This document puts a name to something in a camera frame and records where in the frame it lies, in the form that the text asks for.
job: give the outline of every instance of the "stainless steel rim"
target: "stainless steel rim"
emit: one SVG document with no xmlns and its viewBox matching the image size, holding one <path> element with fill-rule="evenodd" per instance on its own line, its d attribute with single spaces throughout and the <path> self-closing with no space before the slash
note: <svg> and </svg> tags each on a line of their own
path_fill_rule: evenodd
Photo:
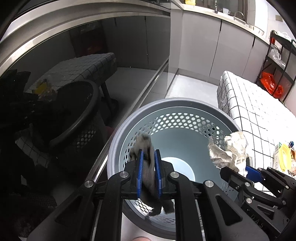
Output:
<svg viewBox="0 0 296 241">
<path fill-rule="evenodd" d="M 139 0 L 58 0 L 35 8 L 11 23 L 0 42 L 0 76 L 22 55 L 70 28 L 107 18 L 170 17 L 170 10 Z"/>
</svg>

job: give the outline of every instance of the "yellow bowl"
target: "yellow bowl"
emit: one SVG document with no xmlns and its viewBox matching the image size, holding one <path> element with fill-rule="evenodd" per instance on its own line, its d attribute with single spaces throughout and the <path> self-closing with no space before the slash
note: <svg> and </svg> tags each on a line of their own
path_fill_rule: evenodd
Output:
<svg viewBox="0 0 296 241">
<path fill-rule="evenodd" d="M 283 144 L 279 149 L 279 166 L 283 172 L 292 167 L 291 151 L 286 144 Z"/>
</svg>

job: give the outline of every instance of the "faucet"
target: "faucet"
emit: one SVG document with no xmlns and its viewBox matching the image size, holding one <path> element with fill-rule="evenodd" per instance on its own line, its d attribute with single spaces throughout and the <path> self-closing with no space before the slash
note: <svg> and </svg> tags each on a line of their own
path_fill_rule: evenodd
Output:
<svg viewBox="0 0 296 241">
<path fill-rule="evenodd" d="M 235 15 L 236 15 L 237 12 L 240 12 L 240 11 L 236 11 L 236 12 L 234 13 L 234 17 L 233 17 L 234 20 L 235 20 Z"/>
<path fill-rule="evenodd" d="M 217 9 L 217 0 L 215 0 L 215 13 L 218 13 L 218 9 Z"/>
</svg>

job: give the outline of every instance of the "white crumpled cloth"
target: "white crumpled cloth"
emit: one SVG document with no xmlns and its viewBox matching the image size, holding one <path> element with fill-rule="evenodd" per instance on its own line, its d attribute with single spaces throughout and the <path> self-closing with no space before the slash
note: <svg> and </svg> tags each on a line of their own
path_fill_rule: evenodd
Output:
<svg viewBox="0 0 296 241">
<path fill-rule="evenodd" d="M 209 139 L 209 154 L 214 165 L 221 169 L 229 167 L 246 177 L 246 159 L 251 158 L 248 154 L 248 144 L 244 134 L 241 131 L 231 133 L 225 136 L 225 151 L 214 144 L 212 137 Z"/>
</svg>

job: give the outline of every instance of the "yellow container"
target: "yellow container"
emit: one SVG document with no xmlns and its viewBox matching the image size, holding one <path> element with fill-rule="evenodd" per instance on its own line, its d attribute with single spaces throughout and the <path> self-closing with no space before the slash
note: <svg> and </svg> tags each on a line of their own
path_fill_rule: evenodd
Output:
<svg viewBox="0 0 296 241">
<path fill-rule="evenodd" d="M 288 174 L 288 170 L 292 167 L 291 150 L 286 144 L 275 145 L 273 168 Z"/>
<path fill-rule="evenodd" d="M 292 167 L 292 158 L 290 148 L 283 144 L 279 149 L 279 165 L 281 169 L 285 172 L 286 170 L 290 170 Z"/>
<path fill-rule="evenodd" d="M 185 4 L 195 6 L 195 0 L 185 0 Z"/>
</svg>

